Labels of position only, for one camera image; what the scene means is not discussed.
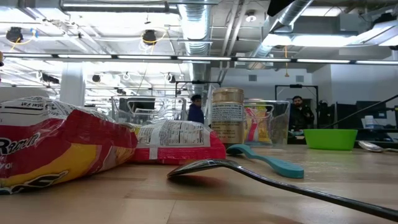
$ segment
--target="wooden table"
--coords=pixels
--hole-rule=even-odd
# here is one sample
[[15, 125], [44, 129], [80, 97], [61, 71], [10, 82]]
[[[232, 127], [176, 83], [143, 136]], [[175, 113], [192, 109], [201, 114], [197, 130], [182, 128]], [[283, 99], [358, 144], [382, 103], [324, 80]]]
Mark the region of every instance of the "wooden table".
[[[276, 180], [398, 209], [397, 153], [303, 146], [256, 151], [300, 164], [305, 178], [280, 177], [261, 161], [230, 159]], [[224, 168], [169, 181], [166, 174], [173, 168], [126, 164], [38, 192], [2, 195], [0, 223], [392, 223], [275, 189]]]

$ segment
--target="spoon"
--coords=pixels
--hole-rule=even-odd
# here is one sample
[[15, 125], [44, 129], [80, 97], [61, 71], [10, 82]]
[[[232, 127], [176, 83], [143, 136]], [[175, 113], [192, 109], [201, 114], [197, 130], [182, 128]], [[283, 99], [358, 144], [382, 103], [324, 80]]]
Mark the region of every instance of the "spoon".
[[257, 155], [249, 146], [244, 144], [232, 145], [227, 148], [226, 153], [231, 155], [243, 153], [249, 159], [258, 159], [268, 163], [281, 176], [289, 178], [304, 178], [304, 169], [302, 167], [271, 156]]
[[385, 152], [385, 151], [398, 152], [398, 149], [391, 149], [391, 148], [383, 149], [382, 147], [367, 141], [359, 141], [358, 144], [359, 146], [361, 146], [361, 148], [371, 152]]
[[276, 180], [272, 180], [267, 177], [263, 177], [253, 171], [250, 171], [248, 169], [245, 169], [241, 165], [239, 165], [237, 162], [227, 160], [227, 159], [205, 159], [205, 160], [200, 160], [200, 161], [195, 161], [190, 164], [185, 164], [182, 165], [169, 174], [167, 174], [167, 177], [174, 177], [182, 174], [189, 174], [193, 172], [198, 172], [201, 170], [208, 170], [208, 169], [215, 169], [218, 167], [225, 167], [229, 168], [233, 171], [239, 172], [247, 177], [250, 177], [256, 181], [262, 182], [263, 184], [270, 185], [272, 187], [276, 187], [278, 189], [282, 190], [287, 190], [289, 192], [294, 192], [297, 194], [309, 196], [312, 198], [316, 198], [319, 200], [323, 200], [326, 202], [334, 203], [337, 205], [341, 205], [343, 207], [351, 208], [360, 212], [364, 212], [367, 214], [375, 215], [377, 217], [385, 218], [391, 221], [398, 222], [398, 211], [391, 209], [391, 208], [386, 208], [378, 205], [373, 205], [370, 203], [366, 202], [360, 202], [357, 200], [349, 199], [349, 198], [344, 198], [324, 192], [319, 192], [316, 190], [310, 190], [306, 189], [303, 187], [297, 187], [292, 184], [286, 184], [283, 182], [279, 182]]

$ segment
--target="man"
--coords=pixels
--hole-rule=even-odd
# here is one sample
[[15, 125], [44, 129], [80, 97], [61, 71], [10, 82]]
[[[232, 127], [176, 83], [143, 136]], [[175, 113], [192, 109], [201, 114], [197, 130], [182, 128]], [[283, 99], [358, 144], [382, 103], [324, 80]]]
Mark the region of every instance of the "man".
[[205, 115], [201, 110], [201, 96], [193, 95], [191, 97], [192, 104], [189, 106], [188, 120], [204, 124]]
[[311, 128], [314, 116], [306, 105], [303, 105], [303, 98], [301, 96], [293, 97], [293, 106], [290, 110], [289, 129], [302, 130]]

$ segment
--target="clear plastic bin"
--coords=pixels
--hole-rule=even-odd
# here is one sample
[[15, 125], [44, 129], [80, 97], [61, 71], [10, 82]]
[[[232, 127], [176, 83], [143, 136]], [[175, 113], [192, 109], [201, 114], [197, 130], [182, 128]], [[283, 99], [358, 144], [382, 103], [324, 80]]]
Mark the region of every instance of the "clear plastic bin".
[[284, 148], [289, 130], [288, 101], [245, 100], [244, 143]]
[[119, 123], [151, 124], [186, 120], [187, 102], [179, 97], [113, 96], [112, 118]]

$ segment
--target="gold jar lid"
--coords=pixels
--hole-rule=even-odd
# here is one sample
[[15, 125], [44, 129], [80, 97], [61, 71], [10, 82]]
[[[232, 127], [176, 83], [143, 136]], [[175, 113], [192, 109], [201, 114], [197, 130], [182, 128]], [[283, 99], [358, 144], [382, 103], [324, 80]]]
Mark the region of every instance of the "gold jar lid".
[[243, 90], [240, 88], [224, 87], [218, 88], [213, 91], [212, 101], [213, 103], [221, 102], [237, 102], [243, 103], [244, 95]]

